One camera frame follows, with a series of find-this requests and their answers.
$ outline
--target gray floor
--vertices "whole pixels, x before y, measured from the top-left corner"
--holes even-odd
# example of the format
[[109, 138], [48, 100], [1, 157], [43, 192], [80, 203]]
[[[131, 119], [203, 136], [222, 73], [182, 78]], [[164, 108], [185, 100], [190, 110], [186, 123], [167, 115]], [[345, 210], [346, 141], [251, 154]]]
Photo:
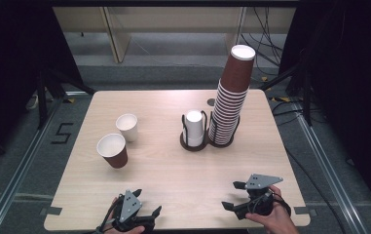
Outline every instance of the gray floor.
[[[261, 35], [252, 36], [259, 39]], [[82, 37], [79, 33], [66, 33], [66, 38], [85, 83], [97, 90], [216, 89], [217, 80], [227, 59], [222, 34], [134, 34], [123, 63], [114, 62], [106, 34], [86, 33]], [[251, 37], [246, 35], [245, 38], [249, 40]], [[284, 35], [272, 35], [272, 39], [276, 45], [283, 48]], [[257, 49], [253, 40], [248, 42]], [[278, 57], [275, 58], [268, 47], [261, 46], [259, 51], [278, 61]], [[252, 75], [252, 89], [259, 87], [263, 78], [273, 79], [278, 72], [278, 67], [266, 59], [258, 58], [257, 61]], [[272, 87], [266, 92], [266, 96], [286, 97], [284, 88], [288, 81]], [[78, 91], [70, 86], [65, 86], [65, 89]], [[90, 101], [90, 96], [76, 96], [72, 101], [60, 104], [20, 182], [12, 204], [2, 215], [0, 233], [48, 233], [43, 227], [45, 216], [41, 211], [52, 202]], [[271, 108], [278, 105], [275, 114], [293, 109], [291, 103], [279, 105], [280, 103], [270, 100]], [[318, 109], [317, 100], [313, 102], [313, 109], [313, 131], [352, 200], [366, 233], [371, 233], [371, 193], [358, 171], [346, 163], [347, 153], [324, 118], [324, 113]], [[291, 165], [306, 205], [313, 214], [310, 225], [300, 227], [300, 232], [341, 233], [334, 215], [337, 214], [345, 226], [346, 233], [353, 233], [350, 222], [341, 209], [341, 201], [336, 199], [332, 186], [316, 159], [314, 149], [307, 140], [299, 121], [301, 118], [300, 114], [294, 112], [275, 116], [282, 141], [292, 154]], [[71, 136], [67, 143], [53, 146], [53, 141], [64, 140], [63, 136], [56, 135], [60, 124], [63, 123], [72, 124], [62, 126], [62, 130], [71, 133]], [[14, 176], [21, 158], [26, 154], [28, 145], [37, 133], [37, 126], [37, 109], [31, 109], [22, 116], [12, 134], [7, 137], [4, 143], [6, 153], [0, 156], [0, 196]], [[334, 214], [322, 197], [331, 205]], [[214, 232], [237, 233], [235, 230]], [[249, 232], [265, 233], [263, 229], [252, 229]], [[240, 230], [238, 233], [246, 233], [246, 230]]]

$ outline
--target human hand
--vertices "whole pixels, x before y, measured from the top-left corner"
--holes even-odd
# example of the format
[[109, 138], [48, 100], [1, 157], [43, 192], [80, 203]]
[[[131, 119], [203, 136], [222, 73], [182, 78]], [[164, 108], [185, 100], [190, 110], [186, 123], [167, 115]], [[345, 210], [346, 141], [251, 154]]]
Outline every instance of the human hand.
[[[277, 195], [275, 199], [281, 200], [281, 191], [279, 188], [271, 185], [270, 189]], [[268, 234], [298, 234], [297, 227], [295, 227], [287, 210], [282, 204], [274, 202], [273, 207], [273, 211], [267, 216], [247, 213], [245, 217], [263, 224]]]
[[[112, 202], [112, 205], [118, 200], [118, 198], [115, 198]], [[113, 211], [110, 213], [109, 217], [108, 217], [108, 220], [112, 219], [113, 217]], [[127, 232], [120, 232], [118, 230], [116, 230], [113, 226], [112, 226], [112, 223], [107, 223], [103, 230], [105, 230], [103, 233], [104, 234], [122, 234], [122, 233], [125, 233], [125, 234], [140, 234], [142, 233], [143, 231], [145, 231], [145, 227], [144, 226], [137, 226], [135, 228], [133, 228], [131, 231], [127, 231]]]

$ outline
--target hand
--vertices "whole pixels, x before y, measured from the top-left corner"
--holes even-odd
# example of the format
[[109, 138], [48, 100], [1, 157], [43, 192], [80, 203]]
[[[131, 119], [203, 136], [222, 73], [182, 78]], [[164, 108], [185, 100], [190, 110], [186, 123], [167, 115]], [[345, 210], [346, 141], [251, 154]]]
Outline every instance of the hand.
[[[279, 188], [271, 185], [270, 189], [277, 194], [275, 199], [281, 200]], [[274, 202], [273, 206], [273, 211], [268, 216], [247, 213], [245, 217], [263, 224], [268, 234], [298, 234], [297, 227], [295, 227], [286, 209], [277, 202]]]
[[[113, 199], [112, 204], [114, 204], [116, 202], [116, 200], [118, 200], [118, 198]], [[108, 220], [112, 219], [112, 217], [113, 217], [113, 211], [110, 213], [110, 215], [108, 217]], [[137, 227], [133, 228], [131, 231], [120, 232], [120, 231], [116, 230], [115, 228], [112, 228], [112, 223], [107, 223], [105, 225], [105, 227], [103, 228], [103, 230], [106, 230], [104, 232], [104, 234], [122, 234], [122, 233], [125, 233], [125, 234], [140, 234], [143, 231], [145, 231], [145, 227], [144, 226], [137, 226]]]

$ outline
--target wooden table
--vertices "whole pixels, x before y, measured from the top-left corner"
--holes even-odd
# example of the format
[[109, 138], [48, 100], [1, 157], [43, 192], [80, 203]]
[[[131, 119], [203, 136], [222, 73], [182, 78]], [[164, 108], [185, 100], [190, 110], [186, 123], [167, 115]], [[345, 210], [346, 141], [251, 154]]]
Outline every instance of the wooden table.
[[[162, 206], [155, 229], [259, 227], [238, 220], [221, 202], [236, 205], [248, 201], [246, 191], [234, 181], [246, 182], [251, 174], [281, 176], [277, 184], [285, 201], [305, 207], [297, 180], [288, 161], [270, 106], [264, 93], [250, 90], [241, 111], [234, 142], [226, 148], [208, 145], [198, 152], [184, 149], [179, 141], [181, 116], [190, 109], [208, 114], [216, 90], [97, 92], [76, 139], [52, 202], [60, 215], [48, 214], [45, 228], [95, 229], [114, 197], [126, 189], [142, 189], [139, 215]], [[96, 152], [97, 142], [117, 133], [116, 119], [125, 113], [138, 118], [138, 140], [129, 142], [129, 161], [113, 169]], [[295, 214], [298, 226], [308, 225], [308, 214]]]

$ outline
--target stacked paper cup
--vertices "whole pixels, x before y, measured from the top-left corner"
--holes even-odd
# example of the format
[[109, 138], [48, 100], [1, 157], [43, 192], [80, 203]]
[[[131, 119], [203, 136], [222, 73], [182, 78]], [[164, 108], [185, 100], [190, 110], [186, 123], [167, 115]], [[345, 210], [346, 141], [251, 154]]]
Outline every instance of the stacked paper cup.
[[218, 84], [209, 125], [209, 138], [217, 145], [231, 142], [249, 89], [255, 51], [244, 45], [234, 46]]

